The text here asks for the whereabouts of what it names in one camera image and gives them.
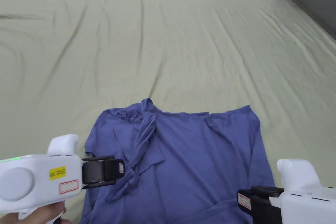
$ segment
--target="circular button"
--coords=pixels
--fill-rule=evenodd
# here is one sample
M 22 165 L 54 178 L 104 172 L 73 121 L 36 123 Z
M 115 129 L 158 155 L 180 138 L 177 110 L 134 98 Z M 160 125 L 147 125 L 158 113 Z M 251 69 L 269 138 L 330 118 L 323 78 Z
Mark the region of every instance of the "circular button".
M 0 177 L 0 197 L 17 201 L 27 196 L 34 184 L 33 174 L 26 168 L 13 168 Z

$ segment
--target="blue t-shirt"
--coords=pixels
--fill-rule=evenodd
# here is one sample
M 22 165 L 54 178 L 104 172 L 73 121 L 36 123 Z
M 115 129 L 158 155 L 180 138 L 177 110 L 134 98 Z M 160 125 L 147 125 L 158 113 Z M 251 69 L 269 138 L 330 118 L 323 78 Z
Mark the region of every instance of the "blue t-shirt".
M 81 224 L 252 223 L 237 191 L 274 186 L 250 106 L 225 113 L 168 113 L 151 99 L 105 110 L 85 144 L 125 161 L 115 185 L 86 191 Z

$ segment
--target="finger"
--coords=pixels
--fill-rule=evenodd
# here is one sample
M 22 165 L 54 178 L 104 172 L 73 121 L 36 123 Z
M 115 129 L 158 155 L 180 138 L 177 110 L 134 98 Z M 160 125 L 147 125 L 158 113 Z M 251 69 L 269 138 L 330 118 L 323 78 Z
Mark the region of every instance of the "finger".
M 18 213 L 6 214 L 0 219 L 0 224 L 15 224 L 17 222 Z
M 69 220 L 61 219 L 61 224 L 72 224 L 72 222 Z
M 20 224 L 45 224 L 47 221 L 56 218 L 64 209 L 64 202 L 57 202 L 40 207 L 22 220 Z

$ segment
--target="sticker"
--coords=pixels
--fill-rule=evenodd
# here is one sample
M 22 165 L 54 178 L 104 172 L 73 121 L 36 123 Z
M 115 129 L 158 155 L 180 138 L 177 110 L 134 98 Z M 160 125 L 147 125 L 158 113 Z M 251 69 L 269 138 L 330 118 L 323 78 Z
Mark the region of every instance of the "sticker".
M 251 200 L 240 193 L 238 194 L 238 203 L 246 207 L 248 210 L 251 210 Z
M 119 163 L 119 172 L 124 173 L 124 165 L 122 163 Z
M 67 169 L 65 166 L 49 170 L 50 180 L 60 179 L 67 176 Z
M 64 194 L 64 193 L 75 191 L 78 188 L 79 188 L 79 182 L 78 182 L 78 179 L 76 179 L 76 180 L 60 183 L 58 191 L 59 191 L 59 194 Z

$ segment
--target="mattress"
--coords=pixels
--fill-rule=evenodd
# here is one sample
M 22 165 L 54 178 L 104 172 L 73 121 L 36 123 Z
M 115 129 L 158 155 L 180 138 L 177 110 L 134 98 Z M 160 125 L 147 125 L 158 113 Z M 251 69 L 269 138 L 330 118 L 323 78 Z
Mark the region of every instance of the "mattress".
M 276 184 L 305 158 L 333 186 L 336 42 L 290 0 L 0 0 L 0 157 L 76 152 L 105 109 L 150 97 L 169 112 L 250 104 Z M 67 201 L 77 223 L 84 191 Z

